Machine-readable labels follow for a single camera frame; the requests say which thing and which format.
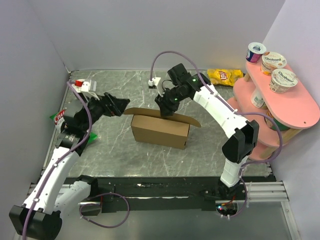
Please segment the brown cardboard box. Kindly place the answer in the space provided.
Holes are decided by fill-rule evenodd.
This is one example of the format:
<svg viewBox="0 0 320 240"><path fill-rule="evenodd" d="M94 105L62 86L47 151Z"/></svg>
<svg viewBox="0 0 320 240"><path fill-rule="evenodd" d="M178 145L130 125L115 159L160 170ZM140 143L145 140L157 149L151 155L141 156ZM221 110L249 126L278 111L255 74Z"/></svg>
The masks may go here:
<svg viewBox="0 0 320 240"><path fill-rule="evenodd" d="M185 149L190 126L201 127L190 116L175 113L163 118L156 109L131 107L124 114L132 115L130 125L135 141L175 149Z"/></svg>

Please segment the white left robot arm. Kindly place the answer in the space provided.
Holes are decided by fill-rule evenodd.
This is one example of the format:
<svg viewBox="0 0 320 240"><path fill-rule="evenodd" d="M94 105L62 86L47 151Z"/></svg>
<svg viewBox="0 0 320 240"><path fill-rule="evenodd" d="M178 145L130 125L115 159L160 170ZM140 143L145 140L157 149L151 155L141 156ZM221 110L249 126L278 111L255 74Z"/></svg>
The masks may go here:
<svg viewBox="0 0 320 240"><path fill-rule="evenodd" d="M120 117L130 100L106 92L98 97L71 101L55 116L60 131L51 160L32 193L21 206L14 205L9 218L17 234L36 240L54 240L63 217L82 200L99 195L97 178L81 175L64 193L67 175L89 141L89 128L102 116Z"/></svg>

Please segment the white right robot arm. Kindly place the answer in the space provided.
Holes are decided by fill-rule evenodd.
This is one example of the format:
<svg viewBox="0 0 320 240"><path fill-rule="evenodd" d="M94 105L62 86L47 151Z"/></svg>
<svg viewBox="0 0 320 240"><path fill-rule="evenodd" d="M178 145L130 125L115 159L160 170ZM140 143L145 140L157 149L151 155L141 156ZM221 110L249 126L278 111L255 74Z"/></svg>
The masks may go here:
<svg viewBox="0 0 320 240"><path fill-rule="evenodd" d="M228 200L236 194L240 184L241 166L257 145L259 124L237 114L203 73L191 75L181 63L167 73L173 88L164 88L163 80L159 77L152 77L148 81L149 86L157 89L155 102L161 117L173 116L181 101L191 99L214 118L227 137L222 146L225 156L223 172L212 194L216 198Z"/></svg>

